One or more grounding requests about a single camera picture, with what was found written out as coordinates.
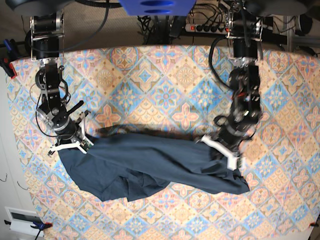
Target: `black electrical cable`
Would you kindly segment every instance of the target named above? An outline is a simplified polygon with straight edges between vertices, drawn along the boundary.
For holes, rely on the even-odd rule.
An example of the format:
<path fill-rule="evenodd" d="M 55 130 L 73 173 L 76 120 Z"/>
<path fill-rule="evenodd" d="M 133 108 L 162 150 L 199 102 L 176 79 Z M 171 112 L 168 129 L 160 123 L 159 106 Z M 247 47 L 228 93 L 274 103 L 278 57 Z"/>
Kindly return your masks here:
<path fill-rule="evenodd" d="M 211 20 L 211 18 L 215 17 L 215 15 L 208 17 L 207 15 L 205 15 L 205 14 L 204 14 L 203 12 L 201 12 L 201 11 L 195 11 L 194 13 L 195 13 L 195 14 L 201 14 L 201 15 L 203 15 L 207 20 L 210 20 L 211 22 L 213 22 L 213 20 Z M 220 22 L 222 23 L 222 21 L 214 21 L 215 24 L 219 24 Z"/>
<path fill-rule="evenodd" d="M 242 0 L 238 0 L 239 6 L 240 6 L 240 13 L 242 17 L 242 24 L 243 24 L 243 34 L 244 34 L 244 41 L 247 48 L 250 48 L 251 42 L 247 33 L 247 21 L 246 21 L 246 15 L 244 10 L 244 4 Z"/>
<path fill-rule="evenodd" d="M 213 19 L 213 21 L 211 22 L 211 24 L 209 25 L 210 27 L 212 27 L 215 23 L 215 21 L 217 20 L 217 18 L 219 17 L 219 14 L 215 16 L 215 18 Z"/>
<path fill-rule="evenodd" d="M 25 30 L 25 22 L 24 22 L 24 18 L 22 17 L 22 15 L 21 15 L 21 20 L 22 20 L 22 28 L 23 28 L 23 31 L 24 31 L 24 33 L 27 35 L 27 32 L 26 32 L 26 30 Z"/>
<path fill-rule="evenodd" d="M 207 7 L 204 7 L 204 6 L 198 6 L 198 5 L 195 5 L 193 7 L 193 10 L 208 10 Z M 217 13 L 217 10 L 212 8 L 212 9 L 209 9 L 210 11 L 212 11 L 212 13 L 215 15 Z"/>
<path fill-rule="evenodd" d="M 66 101 L 66 104 L 68 104 L 71 100 L 71 94 L 69 92 L 68 92 L 68 96 L 69 96 L 69 99 L 68 99 L 68 101 Z"/>
<path fill-rule="evenodd" d="M 197 3 L 194 7 L 207 7 L 207 8 L 211 8 L 212 10 L 218 11 L 219 13 L 222 14 L 222 11 L 219 7 L 217 7 L 214 4 L 210 4 L 210 3 Z"/>
<path fill-rule="evenodd" d="M 29 96 L 30 96 L 32 102 L 33 102 L 34 104 L 37 104 L 36 101 L 35 101 L 35 100 L 32 98 L 32 96 L 31 96 L 31 89 L 34 87 L 34 85 L 36 85 L 36 84 L 34 83 L 34 84 L 30 87 L 30 89 L 29 89 Z"/>
<path fill-rule="evenodd" d="M 89 1 L 89 0 L 75 0 L 79 4 L 83 4 L 90 7 L 96 7 L 96 8 L 107 8 L 107 9 L 117 9 L 122 8 L 122 5 L 120 3 L 105 3 L 105 2 L 96 2 L 96 1 Z"/>
<path fill-rule="evenodd" d="M 282 51 L 282 52 L 285 52 L 286 50 L 285 50 L 285 48 L 283 47 L 283 46 L 281 46 L 281 44 L 276 44 L 279 48 L 280 48 L 280 50 Z"/>
<path fill-rule="evenodd" d="M 8 178 L 8 174 L 6 173 L 6 174 L 5 174 L 5 180 L 0 179 L 0 181 L 1 181 L 1 182 L 6 182 L 6 181 L 7 181 L 7 178 Z"/>
<path fill-rule="evenodd" d="M 272 16 L 273 18 L 275 19 L 278 19 L 280 22 L 282 22 L 283 24 L 288 24 L 288 23 L 291 23 L 293 19 L 296 19 L 296 16 L 293 16 L 289 21 L 283 21 L 281 20 L 280 17 L 277 17 L 277 16 Z"/>
<path fill-rule="evenodd" d="M 64 52 L 64 51 L 69 51 L 69 50 L 72 50 L 82 44 L 85 44 L 86 42 L 88 42 L 90 39 L 92 39 L 98 32 L 101 31 L 101 29 L 104 27 L 106 21 L 107 21 L 107 18 L 108 18 L 108 13 L 109 13 L 109 8 L 106 8 L 105 9 L 105 14 L 104 14 L 104 18 L 103 18 L 103 21 L 102 23 L 100 24 L 99 28 L 94 32 L 92 33 L 90 36 L 88 36 L 86 39 L 83 39 L 81 40 L 80 42 L 74 44 L 73 46 L 69 46 L 69 47 L 66 47 L 66 48 L 63 48 L 63 49 L 60 49 L 60 50 L 55 50 L 55 51 L 50 51 L 50 50 L 41 50 L 41 49 L 37 49 L 37 48 L 34 48 L 34 47 L 31 47 L 31 45 L 29 45 L 32 50 L 34 51 L 38 51 L 38 52 L 42 52 L 42 53 L 47 53 L 47 54 L 52 54 L 52 53 L 59 53 L 59 52 Z"/>
<path fill-rule="evenodd" d="M 138 21 L 140 22 L 140 29 L 141 32 L 138 31 L 140 35 L 143 36 L 143 43 L 142 45 L 147 45 L 150 39 L 150 35 L 153 33 L 154 27 L 149 27 L 150 22 L 151 22 L 151 17 L 150 16 L 137 16 Z"/>
<path fill-rule="evenodd" d="M 311 56 L 317 56 L 317 53 L 311 48 L 311 47 L 308 47 L 308 46 L 297 46 L 299 47 L 300 50 L 304 51 L 305 53 L 311 55 Z"/>
<path fill-rule="evenodd" d="M 192 36 L 192 46 L 194 45 L 194 43 L 195 43 L 195 36 Z"/>
<path fill-rule="evenodd" d="M 19 186 L 20 188 L 22 188 L 23 190 L 28 191 L 28 190 L 30 189 L 30 187 L 27 187 L 27 188 L 22 187 L 22 186 L 19 184 L 19 182 L 18 182 L 18 181 L 16 181 L 16 183 L 17 183 L 17 184 L 18 184 L 18 186 Z"/>
<path fill-rule="evenodd" d="M 292 26 L 292 27 L 290 27 L 290 28 L 288 28 L 288 29 L 286 29 L 286 30 L 280 31 L 277 23 L 276 23 L 275 21 L 273 21 L 273 23 L 274 23 L 276 29 L 278 30 L 278 33 L 279 33 L 279 34 L 286 33 L 286 32 L 288 32 L 289 30 L 294 29 L 294 28 L 296 27 L 296 25 L 294 25 L 294 26 Z"/>
<path fill-rule="evenodd" d="M 221 40 L 224 40 L 224 39 L 226 39 L 225 36 L 217 37 L 217 38 L 214 39 L 214 41 L 212 42 L 211 48 L 210 48 L 210 52 L 209 52 L 209 66 L 210 66 L 210 69 L 211 69 L 211 71 L 213 72 L 215 78 L 216 78 L 223 86 L 225 86 L 227 89 L 233 91 L 233 89 L 232 89 L 229 85 L 227 85 L 224 81 L 222 81 L 222 79 L 220 78 L 220 76 L 218 75 L 218 73 L 216 72 L 216 70 L 215 70 L 215 68 L 214 68 L 214 66 L 213 66 L 213 64 L 212 64 L 212 58 L 213 58 L 213 55 L 214 55 L 215 47 L 216 47 L 216 45 L 217 45 L 218 42 L 220 42 Z"/>
<path fill-rule="evenodd" d="M 209 17 L 209 18 L 206 20 L 206 22 L 205 22 L 204 24 L 202 24 L 202 26 L 207 25 L 207 24 L 209 23 L 209 21 L 211 21 L 211 24 L 214 24 L 215 21 L 216 21 L 216 19 L 217 19 L 217 17 L 218 17 L 218 15 L 212 15 L 211 17 Z"/>

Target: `navy cloth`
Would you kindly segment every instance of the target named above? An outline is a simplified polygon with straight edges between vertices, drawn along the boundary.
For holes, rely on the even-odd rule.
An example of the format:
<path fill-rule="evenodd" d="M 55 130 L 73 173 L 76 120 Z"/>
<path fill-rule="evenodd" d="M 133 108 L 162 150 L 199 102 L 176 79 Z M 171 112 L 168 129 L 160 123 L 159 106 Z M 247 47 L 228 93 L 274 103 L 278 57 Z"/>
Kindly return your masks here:
<path fill-rule="evenodd" d="M 58 153 L 75 184 L 101 201 L 146 198 L 170 182 L 211 194 L 250 190 L 240 171 L 227 169 L 225 157 L 212 159 L 202 142 L 128 133 L 98 138 L 87 154 L 76 148 Z"/>

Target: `patterned tablecloth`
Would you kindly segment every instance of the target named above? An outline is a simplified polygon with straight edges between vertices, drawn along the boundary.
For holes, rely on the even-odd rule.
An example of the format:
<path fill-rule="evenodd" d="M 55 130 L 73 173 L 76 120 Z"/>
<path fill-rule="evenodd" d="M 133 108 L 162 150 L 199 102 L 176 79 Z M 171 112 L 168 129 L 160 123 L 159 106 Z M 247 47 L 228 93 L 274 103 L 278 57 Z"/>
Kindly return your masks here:
<path fill-rule="evenodd" d="M 84 50 L 64 56 L 71 104 L 84 100 L 87 130 L 115 124 L 148 124 L 165 131 L 204 133 L 227 114 L 231 93 L 216 84 L 208 46 L 152 46 Z M 227 49 L 214 53 L 226 81 Z M 251 191 L 208 194 L 171 183 L 151 197 L 101 202 L 79 190 L 59 157 L 48 157 L 55 139 L 35 121 L 38 63 L 14 63 L 8 100 L 21 165 L 34 207 L 53 223 L 47 239 L 213 240 L 263 239 L 304 231 L 320 213 L 320 63 L 265 51 L 259 63 L 263 119 L 245 149 L 241 170 Z"/>

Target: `blue plastic part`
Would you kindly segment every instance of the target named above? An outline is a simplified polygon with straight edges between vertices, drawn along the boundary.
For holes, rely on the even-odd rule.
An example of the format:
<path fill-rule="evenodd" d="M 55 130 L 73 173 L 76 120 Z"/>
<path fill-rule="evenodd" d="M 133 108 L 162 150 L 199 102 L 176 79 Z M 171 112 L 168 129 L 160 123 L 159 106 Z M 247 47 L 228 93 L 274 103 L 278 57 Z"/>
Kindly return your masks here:
<path fill-rule="evenodd" d="M 5 45 L 6 49 L 8 49 L 9 52 L 11 52 L 13 50 L 13 48 L 11 46 L 11 42 L 8 39 L 5 39 L 3 41 L 3 44 Z"/>
<path fill-rule="evenodd" d="M 187 16 L 196 0 L 119 0 L 130 16 Z"/>

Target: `white wall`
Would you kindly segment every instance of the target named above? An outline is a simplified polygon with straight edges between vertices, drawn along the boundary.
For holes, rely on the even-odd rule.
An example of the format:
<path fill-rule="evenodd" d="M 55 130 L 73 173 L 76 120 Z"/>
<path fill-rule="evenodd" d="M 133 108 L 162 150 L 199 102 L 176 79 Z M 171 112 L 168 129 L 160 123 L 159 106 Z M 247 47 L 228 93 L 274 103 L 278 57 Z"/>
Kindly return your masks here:
<path fill-rule="evenodd" d="M 7 84 L 5 71 L 0 67 L 0 240 L 33 240 L 34 236 L 17 234 L 9 230 L 4 220 L 10 220 L 5 207 L 35 211 L 26 187 L 25 176 L 22 171 L 20 158 L 16 146 L 11 115 L 9 111 Z"/>

